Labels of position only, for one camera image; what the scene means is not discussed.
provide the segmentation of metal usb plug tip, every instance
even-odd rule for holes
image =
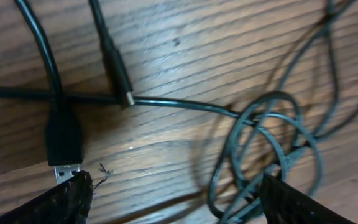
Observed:
[[[80,171],[80,168],[81,164],[55,166],[57,184],[61,184],[64,181],[74,177],[74,175]]]
[[[131,92],[127,92],[126,98],[127,98],[127,102],[128,102],[128,105],[129,105],[129,106],[135,105],[135,101],[134,101],[134,98],[133,98]]]

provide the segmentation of wire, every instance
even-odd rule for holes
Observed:
[[[211,210],[211,213],[219,218],[219,223],[245,223],[246,221],[262,214],[263,209],[260,204],[257,191],[258,185],[262,180],[263,174],[265,172],[270,173],[279,167],[280,172],[278,178],[285,180],[288,176],[288,172],[295,165],[296,161],[300,159],[304,152],[308,149],[311,149],[313,151],[313,154],[316,159],[316,178],[314,180],[313,185],[308,190],[307,194],[313,195],[317,191],[318,187],[321,184],[324,170],[323,158],[321,157],[321,153],[318,151],[317,143],[331,137],[333,134],[341,130],[358,116],[358,109],[356,109],[343,122],[324,132],[325,127],[328,125],[329,121],[332,119],[335,114],[335,111],[339,106],[340,99],[340,84],[339,77],[337,74],[336,59],[333,50],[334,47],[331,26],[356,1],[357,0],[348,0],[345,4],[342,4],[339,9],[337,9],[337,6],[334,4],[334,1],[328,0],[326,16],[324,17],[323,22],[319,23],[321,27],[314,35],[311,36],[308,41],[306,41],[306,43],[294,56],[293,60],[290,62],[289,66],[281,77],[276,90],[260,96],[259,98],[251,102],[241,113],[229,110],[223,106],[213,105],[209,103],[201,103],[196,101],[158,97],[134,97],[134,102],[137,106],[167,106],[185,108],[190,110],[202,110],[221,114],[224,116],[229,116],[236,119],[236,122],[234,123],[226,139],[223,150],[218,157],[218,161],[214,168],[212,178],[208,187],[207,204],[209,209]],[[61,83],[58,77],[58,72],[56,69],[55,61],[53,59],[52,51],[50,50],[47,38],[39,22],[34,16],[34,13],[31,11],[30,6],[26,2],[26,0],[15,0],[15,2],[21,9],[21,12],[26,18],[26,21],[31,26],[35,39],[39,45],[39,49],[44,59],[45,68],[47,68],[48,75],[51,79],[52,93],[43,90],[23,90],[16,88],[0,87],[0,97],[23,98],[26,100],[53,100],[58,99],[58,96],[63,97]],[[95,19],[103,20],[103,17],[101,14],[98,14],[95,15]],[[292,73],[294,67],[305,54],[305,52],[310,49],[312,44],[317,39],[322,37],[324,37],[328,46],[329,67],[333,81],[333,101],[331,102],[328,112],[324,115],[324,118],[319,123],[318,127],[314,131],[309,132],[303,126],[304,117],[298,103],[296,102],[294,97],[292,97],[288,93],[283,92],[282,89],[285,86],[285,83],[288,80],[290,74]],[[120,103],[120,101],[116,97],[105,94],[65,93],[65,96],[71,103],[97,103],[108,105],[117,105]],[[285,100],[291,103],[295,112],[294,118],[291,118],[285,114],[271,111],[276,101],[278,100]],[[256,112],[256,109],[264,103],[267,104],[264,112]],[[287,155],[284,153],[284,150],[282,149],[280,143],[275,139],[274,135],[270,133],[268,129],[265,129],[263,127],[263,122],[266,118],[278,118],[295,127],[296,131],[294,133],[292,141],[293,144],[291,145],[290,152]],[[248,127],[252,128],[253,130],[246,143],[240,144],[240,137],[242,136],[244,129]],[[258,134],[261,134],[271,144],[273,150],[277,155],[277,161],[267,166],[262,173],[256,175],[252,180],[248,180],[242,175],[241,164],[245,158],[247,150],[250,148],[251,142]],[[301,136],[306,139],[304,142],[300,142]],[[223,162],[226,159],[229,159],[231,163],[234,183],[236,184],[239,193],[235,196],[233,202],[230,204],[230,206],[227,207],[227,209],[220,210],[215,205],[214,201],[217,197],[216,189],[218,187],[217,184],[219,181],[219,176],[223,168]],[[248,204],[246,206],[243,206],[239,210],[233,212],[234,208],[237,208],[238,204],[244,200],[248,202]]]

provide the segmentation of wooden surface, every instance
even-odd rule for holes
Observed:
[[[30,3],[48,35],[64,89],[109,93],[86,0]],[[103,0],[101,5],[135,95],[231,104],[241,110],[273,89],[293,54],[283,57],[321,17],[324,2]],[[330,126],[358,104],[358,3],[335,25],[334,36],[342,102]],[[331,100],[325,52],[316,43],[285,88],[304,106],[309,127]],[[10,0],[0,0],[0,86],[48,88],[34,39]],[[55,185],[43,139],[48,108],[46,102],[0,99],[0,215]],[[232,119],[174,108],[120,111],[117,106],[76,105],[75,111],[86,136],[84,170],[95,182],[104,177],[100,162],[115,172],[96,189],[90,223],[215,221],[204,205],[204,189]],[[272,132],[283,134],[276,121],[269,124]],[[259,139],[248,161],[269,150],[260,145]],[[358,223],[358,119],[319,149],[326,173],[316,199]],[[244,167],[260,166],[249,162]],[[290,183],[304,190],[313,176],[308,154],[292,170]],[[222,182],[229,181],[223,177]]]

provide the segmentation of black cable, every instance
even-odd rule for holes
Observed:
[[[60,94],[60,96],[63,96],[63,93],[61,92],[60,79],[58,78],[57,69],[54,65],[52,52],[50,50],[45,34],[40,24],[37,22],[36,19],[29,19],[35,18],[35,16],[30,10],[30,7],[26,0],[15,1],[16,3],[18,3],[19,7],[22,6],[20,7],[20,9],[25,15],[25,18],[29,25],[32,27],[33,34],[37,43],[39,43],[39,46],[41,46],[40,51],[44,59],[45,67],[47,68],[48,74],[52,79],[51,83],[60,86],[60,88],[57,87],[58,91],[60,91],[60,93],[58,94]],[[219,155],[208,187],[207,203],[212,214],[219,218],[219,223],[244,223],[260,215],[263,210],[257,195],[257,191],[258,185],[262,180],[263,174],[265,172],[272,172],[274,169],[279,167],[280,173],[278,175],[278,178],[285,180],[288,175],[288,172],[295,165],[295,162],[299,158],[301,158],[304,152],[309,148],[312,149],[313,154],[316,158],[316,178],[314,180],[313,185],[308,190],[308,195],[313,195],[313,193],[315,193],[318,189],[323,176],[323,159],[318,151],[317,143],[332,136],[358,116],[358,109],[356,109],[343,122],[324,132],[325,127],[332,119],[335,114],[335,111],[338,108],[340,99],[340,84],[339,77],[337,74],[336,59],[333,50],[334,48],[331,26],[356,1],[357,0],[348,0],[345,4],[342,5],[341,8],[337,9],[334,4],[334,1],[328,0],[326,16],[324,17],[323,22],[320,23],[320,29],[314,35],[312,35],[312,37],[304,44],[304,46],[301,47],[298,53],[294,56],[294,59],[290,62],[289,66],[285,70],[283,77],[281,77],[276,91],[266,93],[261,97],[257,98],[252,103],[250,103],[241,113],[209,103],[200,103],[195,101],[158,97],[133,97],[135,105],[138,106],[168,106],[191,110],[203,110],[222,114],[224,116],[230,116],[236,119],[236,122],[234,123],[233,128],[231,129],[231,132],[226,139],[224,148]],[[98,2],[95,0],[89,0],[89,3],[91,4],[91,8],[94,12],[94,19],[97,25],[96,27],[98,29],[99,35],[107,36],[108,34],[106,29],[100,29],[99,26],[102,25],[103,27],[105,27]],[[319,123],[318,127],[311,133],[303,126],[303,113],[294,97],[292,97],[288,93],[282,92],[281,90],[283,89],[289,75],[291,74],[295,65],[298,63],[301,57],[311,47],[311,45],[318,38],[321,37],[325,38],[328,45],[329,67],[334,87],[333,101],[331,102],[331,106],[329,107],[328,112],[324,115],[323,120]],[[51,94],[48,91],[42,90],[20,90],[15,88],[0,87],[0,97],[6,98],[23,98],[26,100],[53,100],[54,98],[57,98],[58,94],[56,92],[56,89]],[[72,103],[101,103],[109,105],[122,104],[121,99],[117,99],[114,96],[105,94],[66,93],[66,97]],[[289,101],[294,108],[295,117],[291,118],[285,114],[272,112],[271,109],[274,107],[274,104],[277,100]],[[264,112],[255,112],[256,109],[264,103],[267,104]],[[282,149],[278,141],[275,139],[274,135],[270,133],[268,129],[265,129],[262,126],[263,121],[266,118],[278,118],[295,127],[296,132],[294,134],[293,144],[291,145],[290,152],[287,155],[285,155],[284,150]],[[253,130],[246,143],[240,145],[239,139],[244,129],[248,127],[252,128]],[[264,136],[264,138],[272,145],[272,148],[277,155],[277,161],[267,166],[262,173],[256,175],[252,180],[248,180],[242,175],[241,164],[244,160],[244,157],[246,155],[247,150],[249,149],[252,140],[257,134],[261,134],[262,136]],[[300,136],[303,136],[306,141],[300,142]],[[222,211],[217,206],[215,206],[214,201],[216,200],[216,188],[218,187],[217,184],[219,181],[219,175],[221,173],[221,169],[225,159],[229,159],[229,161],[231,162],[234,182],[239,190],[239,193],[235,196],[233,203],[231,203],[230,206],[225,209],[225,211]],[[246,200],[248,204],[239,209],[238,211],[232,212],[234,208],[238,207],[237,204],[243,200]]]

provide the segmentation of wood grain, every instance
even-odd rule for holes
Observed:
[[[29,1],[48,35],[64,89],[110,93],[86,0]],[[321,18],[324,1],[101,0],[101,5],[135,95],[241,110],[274,88],[299,49],[293,46]],[[330,127],[358,106],[358,2],[335,24],[334,36],[342,101]],[[331,102],[326,51],[322,41],[315,43],[285,87],[305,109],[309,128]],[[48,89],[34,38],[8,0],[0,0],[0,86]],[[43,139],[48,110],[46,102],[0,99],[0,215],[55,185]],[[96,182],[103,178],[100,162],[115,172],[96,190],[90,223],[216,221],[204,205],[204,190],[232,119],[146,106],[121,111],[75,105],[75,111],[86,136],[84,170]],[[288,134],[277,121],[266,125],[277,136]],[[244,163],[249,175],[261,167],[255,161],[271,151],[263,144],[253,143]],[[319,146],[326,175],[317,201],[358,223],[358,119]],[[309,153],[297,163],[290,174],[293,186],[310,186],[313,161]]]

